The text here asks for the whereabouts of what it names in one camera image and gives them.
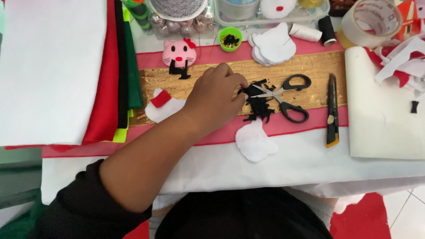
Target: green plastic cup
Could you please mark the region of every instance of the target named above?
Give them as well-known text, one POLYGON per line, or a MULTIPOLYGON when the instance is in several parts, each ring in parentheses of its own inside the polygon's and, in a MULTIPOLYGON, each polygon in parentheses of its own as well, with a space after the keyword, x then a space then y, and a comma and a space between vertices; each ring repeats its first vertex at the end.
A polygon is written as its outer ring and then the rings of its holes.
POLYGON ((241 45, 241 42, 242 42, 242 32, 239 29, 237 29, 236 27, 232 27, 232 26, 226 27, 218 35, 218 41, 220 42, 221 49, 223 49, 226 52, 234 52, 241 45), (224 46, 221 43, 221 38, 223 36, 226 36, 226 35, 229 35, 229 34, 230 35, 235 35, 235 36, 237 36, 239 38, 239 43, 238 43, 238 45, 236 47, 233 47, 233 48, 226 47, 226 46, 224 46))

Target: white cat face with red nose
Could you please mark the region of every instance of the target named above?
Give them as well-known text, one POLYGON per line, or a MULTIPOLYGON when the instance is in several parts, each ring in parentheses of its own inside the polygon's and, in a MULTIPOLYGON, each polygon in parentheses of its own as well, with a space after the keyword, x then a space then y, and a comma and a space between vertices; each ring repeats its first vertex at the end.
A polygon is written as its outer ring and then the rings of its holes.
POLYGON ((164 41, 164 51, 162 52, 162 61, 170 66, 171 60, 175 60, 175 67, 184 67, 192 65, 196 60, 195 44, 190 39, 183 38, 183 41, 164 41))
POLYGON ((265 18, 276 19, 288 16, 297 0, 261 0, 260 9, 265 18))

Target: stack of felt sheets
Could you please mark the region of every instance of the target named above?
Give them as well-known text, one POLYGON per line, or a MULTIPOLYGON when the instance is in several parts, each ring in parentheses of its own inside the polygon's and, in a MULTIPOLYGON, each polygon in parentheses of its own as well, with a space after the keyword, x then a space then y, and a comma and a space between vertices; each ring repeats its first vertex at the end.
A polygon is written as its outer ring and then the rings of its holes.
POLYGON ((6 1, 0 146, 125 142, 132 109, 141 107, 121 1, 6 1))

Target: person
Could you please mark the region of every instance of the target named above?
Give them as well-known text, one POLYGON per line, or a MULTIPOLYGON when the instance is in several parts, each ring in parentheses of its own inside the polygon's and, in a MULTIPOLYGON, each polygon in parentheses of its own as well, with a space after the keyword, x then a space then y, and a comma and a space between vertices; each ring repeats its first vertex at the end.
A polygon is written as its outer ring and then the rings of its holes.
POLYGON ((180 158, 240 111, 248 87, 225 63, 207 69, 184 107, 79 172, 41 213, 29 238, 122 238, 151 218, 156 239, 330 239, 335 199, 291 188, 188 193, 152 212, 152 202, 180 158))

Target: black scissor handle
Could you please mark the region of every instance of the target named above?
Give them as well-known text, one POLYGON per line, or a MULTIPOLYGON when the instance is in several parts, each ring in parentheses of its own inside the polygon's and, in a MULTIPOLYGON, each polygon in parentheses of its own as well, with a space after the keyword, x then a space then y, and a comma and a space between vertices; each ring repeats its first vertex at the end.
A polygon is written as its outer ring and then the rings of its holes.
POLYGON ((282 103, 280 103, 280 106, 281 106, 281 107, 280 107, 280 110, 282 111, 283 115, 284 115, 287 119, 289 119, 291 122, 293 122, 293 123, 297 123, 297 124, 304 123, 304 122, 306 122, 306 121, 309 119, 309 117, 310 117, 309 113, 308 113, 305 109, 301 108, 301 106, 291 105, 291 104, 286 103, 286 102, 282 102, 282 103), (302 120, 294 120, 293 118, 291 118, 291 117, 288 115, 288 112, 287 112, 287 110, 288 110, 288 109, 292 109, 293 111, 297 111, 297 112, 302 113, 302 114, 304 115, 304 119, 302 119, 302 120))
POLYGON ((303 74, 295 74, 295 75, 290 76, 288 79, 286 79, 283 82, 282 88, 284 90, 293 90, 293 89, 296 89, 297 91, 300 91, 302 89, 305 89, 305 88, 310 87, 311 85, 312 85, 312 80, 308 76, 303 75, 303 74), (289 82, 294 77, 300 77, 300 78, 304 79, 305 84, 304 85, 291 85, 289 82))

